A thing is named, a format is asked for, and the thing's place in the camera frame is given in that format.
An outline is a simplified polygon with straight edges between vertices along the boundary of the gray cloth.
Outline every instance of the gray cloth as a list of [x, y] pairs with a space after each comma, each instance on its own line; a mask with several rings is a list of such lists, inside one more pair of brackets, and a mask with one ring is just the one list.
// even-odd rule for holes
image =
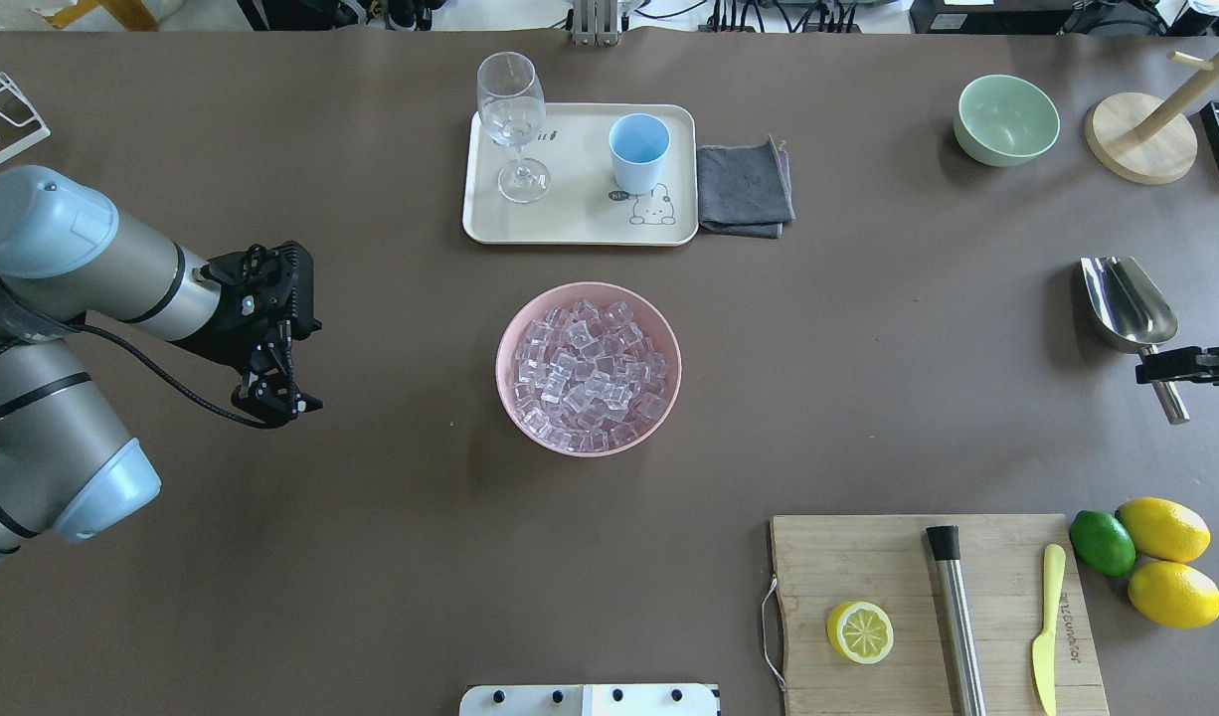
[[786, 151], [772, 137], [758, 146], [698, 146], [697, 218], [716, 233], [778, 239], [796, 218]]

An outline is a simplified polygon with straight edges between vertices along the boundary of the mint green bowl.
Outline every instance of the mint green bowl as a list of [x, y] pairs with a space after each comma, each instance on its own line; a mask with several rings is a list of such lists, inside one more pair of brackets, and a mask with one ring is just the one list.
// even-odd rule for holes
[[1059, 137], [1059, 113], [1041, 89], [1019, 77], [974, 78], [958, 95], [954, 139], [968, 156], [991, 167], [1037, 157]]

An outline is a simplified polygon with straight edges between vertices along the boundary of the brown tabletop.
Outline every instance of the brown tabletop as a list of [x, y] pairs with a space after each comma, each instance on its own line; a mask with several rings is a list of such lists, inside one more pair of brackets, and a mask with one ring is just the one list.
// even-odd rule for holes
[[[73, 340], [163, 493], [89, 544], [43, 535], [0, 566], [0, 714], [451, 715], [469, 684], [605, 681], [708, 681], [725, 714], [774, 714], [757, 609], [778, 514], [1073, 516], [1156, 494], [1209, 522], [1196, 566], [1219, 583], [1219, 387], [1185, 387], [1192, 422], [1168, 426], [1073, 290], [1079, 256], [1134, 255], [1179, 312], [1174, 345], [1219, 345], [1206, 143], [1189, 176], [1143, 187], [1081, 135], [1103, 96], [1184, 82], [1169, 50], [1218, 46], [0, 33], [0, 70], [54, 128], [13, 163], [202, 256], [301, 242], [327, 326], [295, 355], [327, 409], [272, 433]], [[550, 100], [683, 105], [700, 144], [772, 132], [797, 221], [664, 250], [474, 244], [473, 73], [502, 49], [536, 61]], [[950, 122], [980, 73], [1050, 94], [1050, 154], [965, 157]], [[517, 309], [583, 279], [644, 294], [685, 355], [667, 422], [605, 460], [538, 448], [492, 382]], [[228, 398], [227, 368], [121, 332]], [[1219, 621], [1160, 628], [1082, 582], [1115, 714], [1219, 714]]]

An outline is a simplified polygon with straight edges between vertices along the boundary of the cutting board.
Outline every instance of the cutting board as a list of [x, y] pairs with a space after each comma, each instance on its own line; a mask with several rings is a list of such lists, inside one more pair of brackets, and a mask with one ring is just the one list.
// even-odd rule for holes
[[[1058, 543], [1069, 559], [1056, 627], [1056, 706], [1059, 716], [1107, 716], [1064, 515], [779, 515], [772, 537], [786, 716], [958, 712], [924, 537], [934, 524], [958, 524], [989, 714], [1042, 712], [1029, 644], [1042, 629], [1042, 549]], [[829, 611], [853, 599], [878, 604], [892, 621], [892, 653], [879, 664], [846, 661], [826, 638]]]

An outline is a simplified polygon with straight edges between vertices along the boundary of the citrus fruit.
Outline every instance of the citrus fruit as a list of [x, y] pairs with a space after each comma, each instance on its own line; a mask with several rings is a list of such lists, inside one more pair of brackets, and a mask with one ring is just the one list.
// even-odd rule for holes
[[1069, 524], [1074, 553], [1092, 570], [1109, 577], [1121, 577], [1135, 566], [1135, 543], [1126, 527], [1107, 512], [1084, 509]]
[[1118, 507], [1137, 551], [1170, 562], [1192, 562], [1210, 544], [1206, 521], [1192, 509], [1162, 498], [1139, 498]]
[[1126, 596], [1141, 615], [1164, 627], [1196, 629], [1219, 617], [1219, 588], [1181, 562], [1148, 562], [1131, 575]]
[[845, 601], [826, 620], [831, 646], [848, 661], [878, 664], [892, 651], [892, 620], [869, 601]]

